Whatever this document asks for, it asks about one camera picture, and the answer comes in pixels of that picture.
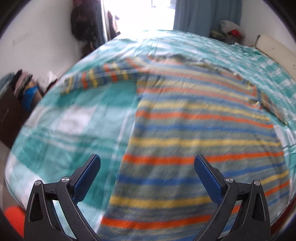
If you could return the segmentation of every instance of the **curtain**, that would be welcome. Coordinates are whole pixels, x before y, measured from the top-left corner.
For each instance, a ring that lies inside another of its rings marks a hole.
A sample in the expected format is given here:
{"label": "curtain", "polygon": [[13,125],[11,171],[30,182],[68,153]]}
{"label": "curtain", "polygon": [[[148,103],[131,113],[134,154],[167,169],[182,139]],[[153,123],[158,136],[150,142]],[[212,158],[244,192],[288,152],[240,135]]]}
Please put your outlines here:
{"label": "curtain", "polygon": [[221,20],[239,25],[241,14],[242,0],[177,0],[173,29],[209,37]]}

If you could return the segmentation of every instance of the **pillow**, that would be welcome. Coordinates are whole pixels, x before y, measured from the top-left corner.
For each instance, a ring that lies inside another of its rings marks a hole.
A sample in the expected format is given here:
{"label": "pillow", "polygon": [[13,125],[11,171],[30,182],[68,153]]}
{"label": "pillow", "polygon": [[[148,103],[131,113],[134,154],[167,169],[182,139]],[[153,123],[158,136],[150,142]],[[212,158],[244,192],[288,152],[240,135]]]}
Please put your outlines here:
{"label": "pillow", "polygon": [[273,58],[296,80],[296,55],[291,50],[266,34],[258,37],[256,48]]}

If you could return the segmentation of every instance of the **mattress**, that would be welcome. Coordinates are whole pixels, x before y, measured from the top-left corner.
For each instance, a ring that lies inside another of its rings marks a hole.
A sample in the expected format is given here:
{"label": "mattress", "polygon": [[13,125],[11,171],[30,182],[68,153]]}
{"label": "mattress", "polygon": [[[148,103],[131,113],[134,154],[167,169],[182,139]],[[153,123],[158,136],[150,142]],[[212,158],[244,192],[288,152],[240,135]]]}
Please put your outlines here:
{"label": "mattress", "polygon": [[[296,190],[294,80],[280,65],[254,48],[226,45],[178,31],[147,31],[128,37],[120,35],[73,66],[38,104],[15,141],[5,170],[11,194],[25,208],[35,180],[56,182],[71,175],[92,153],[97,153],[103,164],[100,175],[78,206],[91,227],[100,232],[101,220],[109,207],[121,160],[134,129],[139,102],[136,82],[118,81],[61,95],[63,82],[72,76],[79,78],[81,73],[104,64],[147,56],[178,56],[183,62],[190,60],[214,69],[217,66],[223,68],[267,95],[270,103],[281,113],[282,120],[279,120],[274,112],[264,112],[274,126],[284,153],[281,172],[270,178],[283,182],[289,180],[288,186],[274,187],[274,195],[269,200],[269,206],[277,203],[280,207],[272,211],[271,221],[274,222]],[[56,203],[55,206],[62,219],[59,205]],[[71,234],[65,220],[62,224]]]}

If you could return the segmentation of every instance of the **bed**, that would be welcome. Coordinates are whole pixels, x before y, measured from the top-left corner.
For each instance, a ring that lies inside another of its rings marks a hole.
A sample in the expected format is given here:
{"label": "bed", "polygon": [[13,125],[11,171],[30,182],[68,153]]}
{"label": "bed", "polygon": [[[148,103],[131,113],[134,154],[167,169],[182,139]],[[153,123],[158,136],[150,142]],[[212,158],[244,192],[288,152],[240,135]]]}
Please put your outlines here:
{"label": "bed", "polygon": [[78,206],[99,237],[192,240],[215,207],[192,172],[192,157],[203,154],[225,176],[260,180],[273,224],[296,191],[295,93],[291,76],[255,48],[179,31],[122,34],[38,104],[11,149],[5,181],[25,209],[35,180],[56,182],[96,153],[101,169]]}

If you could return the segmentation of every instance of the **clothing pile in corner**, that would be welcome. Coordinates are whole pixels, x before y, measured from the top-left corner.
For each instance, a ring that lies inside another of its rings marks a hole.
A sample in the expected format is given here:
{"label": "clothing pile in corner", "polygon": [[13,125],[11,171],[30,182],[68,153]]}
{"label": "clothing pile in corner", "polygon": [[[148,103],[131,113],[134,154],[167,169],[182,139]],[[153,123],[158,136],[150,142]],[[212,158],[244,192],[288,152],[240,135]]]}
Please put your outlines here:
{"label": "clothing pile in corner", "polygon": [[43,94],[37,82],[33,79],[33,75],[20,69],[16,74],[9,73],[7,76],[9,77],[6,83],[9,83],[8,86],[11,87],[24,110],[31,111],[34,109],[42,99]]}

